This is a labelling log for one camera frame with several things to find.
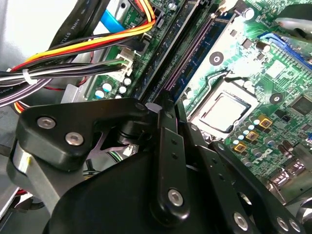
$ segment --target red wire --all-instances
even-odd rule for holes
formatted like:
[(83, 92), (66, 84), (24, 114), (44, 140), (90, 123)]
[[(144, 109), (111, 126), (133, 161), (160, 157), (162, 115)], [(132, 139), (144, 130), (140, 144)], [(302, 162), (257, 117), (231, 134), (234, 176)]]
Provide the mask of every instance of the red wire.
[(53, 55), (44, 56), (44, 57), (41, 57), (41, 58), (38, 58), (38, 59), (34, 59), (32, 61), (24, 62), (24, 63), (22, 63), (22, 64), (20, 64), (20, 65), (18, 65), (16, 67), (14, 67), (12, 69), (12, 71), (14, 72), (14, 71), (20, 69), (21, 67), (23, 67), (25, 65), (28, 65), (29, 63), (34, 62), (34, 61), (40, 61), (41, 59), (51, 58), (51, 57), (54, 57), (56, 55), (66, 55), (66, 54), (71, 53), (71, 52), (79, 52), (81, 50), (93, 49), (94, 47), (97, 47), (99, 45), (104, 45), (104, 44), (107, 44), (107, 43), (110, 43), (110, 42), (113, 42), (113, 41), (116, 41), (116, 40), (120, 40), (120, 39), (112, 39), (112, 40), (108, 40), (108, 41), (105, 41), (105, 42), (98, 42), (98, 43), (95, 43), (95, 44), (92, 44), (92, 45), (86, 45), (86, 46), (83, 46), (83, 47), (80, 47), (80, 48), (77, 48), (77, 49), (67, 50), (67, 51), (63, 51), (63, 52), (56, 53), (56, 54), (53, 54)]

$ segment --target screw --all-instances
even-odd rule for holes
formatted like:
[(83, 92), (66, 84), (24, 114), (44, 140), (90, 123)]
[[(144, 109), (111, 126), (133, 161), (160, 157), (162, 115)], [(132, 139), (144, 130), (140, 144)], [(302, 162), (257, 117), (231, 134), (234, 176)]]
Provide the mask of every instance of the screw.
[(145, 106), (143, 106), (141, 103), (136, 103), (136, 107), (140, 110), (140, 111), (144, 111), (146, 108)]
[(295, 221), (290, 219), (289, 223), (291, 224), (292, 228), (294, 228), (297, 232), (300, 232), (300, 227), (298, 226), (298, 224), (295, 223)]
[(220, 143), (218, 144), (219, 149), (224, 150), (224, 146), (221, 145)]
[(39, 118), (37, 120), (37, 124), (39, 127), (44, 128), (44, 129), (52, 129), (56, 125), (55, 121), (49, 117)]
[(65, 140), (70, 145), (79, 146), (83, 143), (83, 137), (79, 133), (68, 133), (65, 136)]
[(285, 221), (281, 219), (280, 217), (277, 217), (276, 220), (277, 220), (278, 225), (281, 226), (282, 229), (288, 232), (289, 228), (287, 224), (285, 223)]
[(192, 128), (194, 131), (197, 131), (197, 130), (198, 130), (198, 128), (197, 128), (195, 125), (193, 125), (193, 124), (191, 124), (191, 128)]
[(234, 215), (234, 221), (235, 223), (244, 231), (248, 230), (248, 223), (245, 220), (245, 218), (239, 213), (239, 212), (235, 212)]
[(175, 189), (171, 189), (168, 192), (168, 198), (172, 204), (175, 206), (182, 206), (183, 204), (183, 197), (180, 192)]

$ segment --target black plastic bracket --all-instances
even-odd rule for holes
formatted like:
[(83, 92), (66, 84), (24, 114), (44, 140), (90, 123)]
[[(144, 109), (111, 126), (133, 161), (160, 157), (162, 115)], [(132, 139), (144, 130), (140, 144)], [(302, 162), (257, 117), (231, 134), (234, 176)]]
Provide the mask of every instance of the black plastic bracket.
[(219, 155), (206, 148), (207, 143), (200, 130), (192, 123), (181, 123), (180, 130), (185, 139), (187, 155), (194, 157), (192, 161), (208, 182), (203, 186), (211, 188), (209, 196), (212, 197), (209, 199), (216, 202), (214, 218), (220, 224), (220, 233), (260, 233), (246, 215)]
[[(54, 167), (77, 170), (92, 149), (94, 133), (108, 135), (112, 128), (126, 121), (140, 121), (148, 112), (134, 98), (33, 107), (20, 116), (16, 138), (24, 151)], [(37, 123), (40, 117), (53, 119), (55, 127), (40, 127)], [(66, 134), (72, 132), (83, 137), (81, 145), (66, 142)]]
[(209, 148), (217, 152), (235, 177), (234, 187), (252, 203), (253, 219), (261, 233), (305, 233), (303, 226), (271, 194), (222, 142), (213, 141)]
[(174, 102), (163, 93), (158, 113), (158, 137), (153, 163), (155, 183), (151, 200), (154, 217), (164, 226), (181, 224), (190, 214), (183, 138), (177, 133)]

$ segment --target black plastic part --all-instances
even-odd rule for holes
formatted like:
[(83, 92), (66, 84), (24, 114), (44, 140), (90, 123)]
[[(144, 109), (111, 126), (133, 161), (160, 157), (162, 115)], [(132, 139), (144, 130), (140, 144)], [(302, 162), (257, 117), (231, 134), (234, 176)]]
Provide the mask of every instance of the black plastic part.
[[(234, 188), (237, 192), (243, 193), (253, 205), (253, 219), (261, 233), (298, 233), (288, 225), (289, 231), (282, 229), (277, 223), (277, 218), (285, 221), (290, 219), (296, 220), (295, 217), (271, 194), (266, 187), (258, 180), (251, 171), (245, 167), (241, 161), (235, 157), (230, 149), (224, 147), (221, 150), (218, 145), (222, 144), (213, 141), (209, 148), (216, 151), (225, 166), (231, 171), (236, 178)], [(303, 226), (297, 222), (297, 225), (304, 232)]]
[[(187, 154), (193, 155), (194, 162), (206, 178), (203, 186), (212, 188), (210, 199), (214, 200), (217, 209), (214, 210), (214, 222), (218, 223), (219, 233), (259, 234), (257, 227), (249, 220), (242, 204), (231, 185), (230, 175), (226, 171), (219, 155), (207, 149), (207, 145), (200, 130), (193, 129), (191, 123), (182, 123), (181, 130), (185, 139), (185, 148)], [(234, 213), (239, 213), (248, 223), (248, 229), (243, 230), (235, 223)]]
[[(184, 143), (183, 137), (177, 133), (172, 98), (168, 92), (163, 92), (161, 100), (162, 109), (158, 113), (158, 134), (153, 163), (151, 211), (161, 224), (175, 227), (190, 215)], [(182, 205), (176, 206), (169, 200), (168, 192), (171, 189), (181, 193)]]
[(136, 154), (70, 189), (56, 205), (48, 233), (215, 234), (210, 188), (202, 186), (203, 177), (191, 169), (189, 217), (175, 228), (155, 220), (150, 210), (153, 157)]
[[(134, 98), (33, 107), (20, 116), (16, 138), (26, 152), (58, 169), (76, 170), (92, 149), (95, 132), (108, 132), (121, 122), (140, 120), (147, 114), (147, 108)], [(53, 129), (39, 127), (40, 117), (52, 118), (56, 126)], [(83, 144), (68, 144), (65, 136), (70, 132), (81, 134)]]

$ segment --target capacitor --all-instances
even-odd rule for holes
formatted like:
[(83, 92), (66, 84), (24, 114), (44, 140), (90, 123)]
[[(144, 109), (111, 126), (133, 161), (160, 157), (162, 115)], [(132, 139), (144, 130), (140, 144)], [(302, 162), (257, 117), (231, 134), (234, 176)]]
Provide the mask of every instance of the capacitor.
[(255, 47), (260, 50), (261, 52), (267, 53), (271, 50), (271, 46), (267, 43), (264, 43), (262, 41), (258, 41), (255, 45)]
[(238, 145), (239, 144), (239, 140), (236, 138), (236, 136), (232, 136), (230, 138), (231, 142), (233, 145)]
[(245, 20), (251, 20), (254, 17), (254, 10), (251, 7), (246, 8), (242, 13), (242, 17), (244, 17)]
[(250, 132), (248, 130), (247, 127), (243, 126), (243, 127), (240, 127), (239, 130), (244, 134), (244, 135), (248, 135), (248, 133)]
[(264, 138), (264, 143), (269, 147), (273, 147), (275, 145), (275, 140), (273, 140), (272, 137), (267, 136), (266, 138)]
[(254, 125), (253, 123), (251, 123), (251, 121), (246, 121), (245, 126), (249, 129), (249, 130), (253, 130), (254, 129)]
[(123, 80), (123, 83), (127, 86), (129, 86), (131, 84), (131, 79), (129, 77), (126, 77), (124, 80)]
[(95, 95), (97, 99), (101, 99), (104, 97), (104, 92), (102, 90), (96, 90)]
[(181, 100), (184, 106), (188, 106), (190, 104), (190, 100), (187, 98), (186, 94), (182, 95)]
[(282, 144), (283, 144), (283, 146), (285, 147), (285, 149), (286, 149), (287, 151), (289, 151), (289, 152), (292, 152), (292, 151), (293, 151), (293, 146), (292, 146), (292, 144), (291, 144), (289, 141), (284, 140), (284, 141), (282, 142)]
[(256, 116), (251, 116), (250, 120), (254, 125), (258, 125), (260, 123), (260, 120)]
[(176, 11), (176, 9), (177, 9), (177, 5), (174, 1), (172, 1), (168, 4), (168, 10), (169, 11)]
[(283, 145), (278, 145), (277, 148), (285, 157), (289, 157), (289, 155), (291, 154), (286, 150), (286, 148)]
[(124, 93), (127, 92), (127, 88), (126, 88), (125, 86), (120, 86), (120, 87), (119, 87), (119, 92), (120, 92), (121, 94), (124, 94)]
[(258, 148), (252, 149), (252, 154), (253, 154), (255, 157), (261, 157), (261, 156), (262, 156), (262, 152), (261, 152), (261, 150), (259, 150)]
[(246, 166), (246, 167), (251, 167), (253, 164), (250, 162), (250, 160), (247, 157), (244, 157), (241, 159), (241, 162)]
[(103, 88), (103, 90), (104, 90), (105, 92), (110, 92), (110, 91), (112, 90), (112, 88), (113, 88), (113, 82), (112, 82), (111, 80), (107, 79), (107, 80), (104, 82), (102, 88)]
[(185, 94), (186, 94), (188, 99), (191, 99), (192, 97), (194, 97), (194, 92), (191, 88), (187, 88), (185, 91)]
[(244, 135), (243, 135), (241, 132), (236, 132), (236, 133), (235, 133), (235, 136), (236, 136), (236, 138), (239, 139), (239, 140), (243, 140), (243, 139), (244, 139)]

